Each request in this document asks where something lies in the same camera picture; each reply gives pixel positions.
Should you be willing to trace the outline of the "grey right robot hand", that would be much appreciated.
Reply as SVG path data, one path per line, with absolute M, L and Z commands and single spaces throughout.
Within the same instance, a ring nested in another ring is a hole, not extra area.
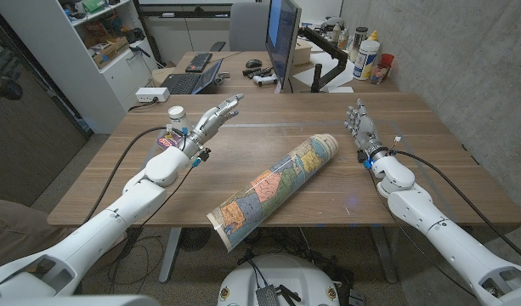
M 344 126 L 354 137 L 359 150 L 364 151 L 372 161 L 388 154 L 388 148 L 382 145 L 377 128 L 368 116 L 362 99 L 357 99 L 356 107 L 350 105 L 346 115 L 348 119 L 344 122 Z

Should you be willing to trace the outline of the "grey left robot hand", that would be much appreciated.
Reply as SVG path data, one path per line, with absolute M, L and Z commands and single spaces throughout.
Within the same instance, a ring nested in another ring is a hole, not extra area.
M 198 153 L 226 121 L 238 114 L 235 108 L 243 98 L 244 94 L 238 93 L 204 113 L 185 139 L 179 142 L 179 149 L 189 158 Z

